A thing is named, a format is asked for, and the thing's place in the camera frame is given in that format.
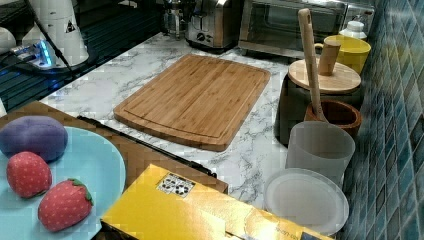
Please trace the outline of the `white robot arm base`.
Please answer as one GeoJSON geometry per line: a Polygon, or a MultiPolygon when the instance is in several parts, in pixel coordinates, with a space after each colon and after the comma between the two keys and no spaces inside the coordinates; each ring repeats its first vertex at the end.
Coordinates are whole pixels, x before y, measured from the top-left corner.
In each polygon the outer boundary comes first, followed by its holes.
{"type": "Polygon", "coordinates": [[[72,0],[29,0],[35,12],[34,26],[23,37],[22,44],[36,46],[40,53],[34,64],[41,69],[64,68],[52,44],[73,67],[89,58],[74,14],[72,0]]]}

